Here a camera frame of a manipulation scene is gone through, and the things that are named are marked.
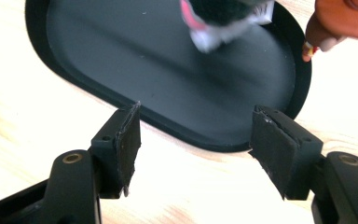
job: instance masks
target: light wood surface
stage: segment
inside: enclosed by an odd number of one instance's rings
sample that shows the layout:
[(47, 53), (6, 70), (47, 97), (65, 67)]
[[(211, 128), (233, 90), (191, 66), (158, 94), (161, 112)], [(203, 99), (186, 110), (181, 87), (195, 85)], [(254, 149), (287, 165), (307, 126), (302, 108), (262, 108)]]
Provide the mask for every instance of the light wood surface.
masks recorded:
[[(304, 29), (310, 0), (281, 0)], [(53, 74), (35, 54), (24, 0), (0, 0), (0, 200), (48, 178), (63, 152), (87, 149), (115, 107)], [(324, 151), (358, 156), (358, 40), (313, 59), (296, 121)], [(310, 199), (283, 201), (246, 152), (214, 153), (142, 122), (130, 195), (102, 201), (103, 223), (313, 223)]]

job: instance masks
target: black fabric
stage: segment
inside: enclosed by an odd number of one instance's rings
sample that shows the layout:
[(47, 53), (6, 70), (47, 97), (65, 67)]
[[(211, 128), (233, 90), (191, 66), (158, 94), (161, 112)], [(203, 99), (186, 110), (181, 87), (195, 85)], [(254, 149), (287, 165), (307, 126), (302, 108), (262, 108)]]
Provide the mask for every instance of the black fabric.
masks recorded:
[(227, 25), (249, 15), (253, 7), (237, 0), (189, 0), (194, 12), (210, 24)]

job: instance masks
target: clamp jaw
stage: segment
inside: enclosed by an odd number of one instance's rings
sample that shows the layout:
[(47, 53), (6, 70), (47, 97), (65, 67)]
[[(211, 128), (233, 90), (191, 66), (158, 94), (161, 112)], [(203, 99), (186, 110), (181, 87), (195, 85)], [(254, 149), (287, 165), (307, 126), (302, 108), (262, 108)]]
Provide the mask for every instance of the clamp jaw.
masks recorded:
[(358, 157), (321, 155), (323, 142), (282, 112), (256, 106), (250, 152), (283, 198), (307, 200), (314, 222), (358, 223)]
[(117, 110), (89, 150), (61, 154), (48, 180), (0, 201), (0, 224), (101, 223), (99, 199), (128, 194), (141, 146), (140, 106)]

